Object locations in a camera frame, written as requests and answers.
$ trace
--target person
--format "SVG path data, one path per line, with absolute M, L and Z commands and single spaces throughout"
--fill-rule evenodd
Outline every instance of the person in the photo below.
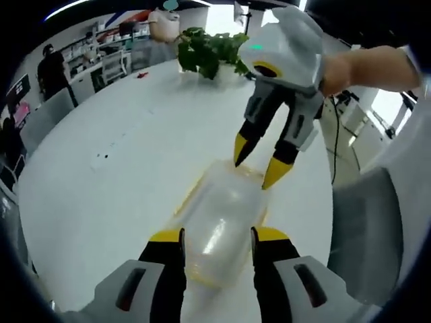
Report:
M 15 119 L 12 116 L 5 118 L 0 130 L 0 154 L 4 155 L 3 162 L 9 168 L 1 169 L 0 180 L 12 190 L 15 179 L 12 176 L 11 170 L 14 170 L 15 175 L 19 177 L 24 168 L 24 161 L 20 158 L 21 155 L 26 155 L 20 131 L 15 128 Z
M 336 94 L 352 85 L 392 92 L 418 91 L 418 103 L 399 135 L 377 156 L 374 165 L 386 168 L 397 193 L 403 221 L 404 254 L 399 278 L 414 263 L 430 227 L 431 101 L 426 80 L 408 46 L 380 46 L 325 57 L 321 91 Z
M 38 80 L 45 101 L 66 87 L 69 90 L 73 105 L 76 107 L 78 104 L 75 95 L 65 76 L 63 55 L 61 52 L 55 51 L 52 44 L 47 44 L 42 53 L 44 58 L 38 66 Z
M 148 15 L 148 23 L 153 40 L 150 65 L 175 59 L 176 43 L 180 36 L 179 14 L 157 7 Z
M 83 45 L 84 50 L 84 65 L 86 68 L 91 67 L 97 59 L 98 42 L 93 37 L 92 32 L 86 34 L 86 42 Z

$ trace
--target ceiling light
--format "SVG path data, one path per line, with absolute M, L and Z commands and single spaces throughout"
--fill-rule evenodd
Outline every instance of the ceiling light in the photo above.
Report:
M 203 0 L 191 0 L 191 1 L 201 3 L 202 5 L 207 5 L 208 7 L 211 7 L 210 3 L 203 1 Z
M 307 4 L 307 0 L 300 0 L 300 2 L 299 2 L 299 10 L 300 11 L 304 11 L 306 4 Z
M 356 140 L 356 137 L 355 137 L 355 136 L 352 136 L 352 138 L 350 138 L 349 143 L 348 143 L 349 147 L 352 145 L 352 143 L 353 143 L 355 140 Z
M 66 10 L 66 9 L 69 9 L 70 7 L 73 7 L 74 5 L 79 5 L 80 3 L 83 3 L 86 1 L 89 1 L 89 0 L 77 0 L 75 2 L 68 4 L 68 5 L 65 5 L 64 7 L 61 7 L 60 9 L 57 9 L 56 11 L 52 12 L 48 17 L 45 18 L 44 21 L 47 21 L 49 18 L 57 15 L 58 13 L 61 13 L 62 11 Z

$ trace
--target human arm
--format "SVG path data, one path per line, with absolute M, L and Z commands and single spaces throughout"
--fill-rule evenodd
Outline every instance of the human arm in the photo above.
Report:
M 39 65 L 38 65 L 38 75 L 37 75 L 37 78 L 38 78 L 38 82 L 39 82 L 39 90 L 40 90 L 40 93 L 44 93 L 44 91 L 45 91 L 45 87 L 44 87 L 44 84 L 43 84 L 43 77 L 42 77 L 42 67 L 41 67 L 41 63 L 39 63 Z
M 420 76 L 402 48 L 380 46 L 325 57 L 325 96 L 352 85 L 402 92 L 420 86 Z

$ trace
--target green leaves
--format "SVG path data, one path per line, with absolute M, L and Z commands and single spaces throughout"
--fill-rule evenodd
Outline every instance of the green leaves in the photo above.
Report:
M 178 45 L 178 61 L 183 70 L 197 72 L 196 53 L 189 49 L 189 44 L 186 42 Z
M 248 72 L 247 66 L 245 66 L 245 64 L 240 59 L 238 59 L 238 62 L 236 62 L 235 66 L 235 73 L 238 73 L 239 75 L 244 75 Z
M 182 32 L 180 39 L 178 61 L 185 71 L 199 70 L 202 76 L 214 79 L 220 61 L 235 65 L 235 72 L 239 74 L 248 71 L 238 56 L 238 49 L 248 39 L 245 34 L 210 36 L 202 28 L 192 27 Z

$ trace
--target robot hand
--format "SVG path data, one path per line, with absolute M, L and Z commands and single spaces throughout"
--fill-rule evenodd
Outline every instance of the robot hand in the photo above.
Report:
M 271 158 L 262 188 L 286 174 L 298 151 L 304 151 L 317 134 L 313 120 L 323 105 L 319 91 L 323 79 L 323 31 L 294 6 L 273 10 L 278 24 L 264 25 L 239 49 L 244 64 L 257 73 L 246 118 L 235 140 L 234 163 L 240 165 L 265 134 L 278 108 L 290 108 L 286 125 Z
M 94 291 L 79 312 L 62 315 L 66 322 L 179 323 L 186 289 L 184 229 L 159 231 L 139 260 L 129 260 Z
M 347 294 L 344 281 L 289 237 L 270 227 L 251 230 L 255 289 L 262 323 L 370 322 L 380 308 Z

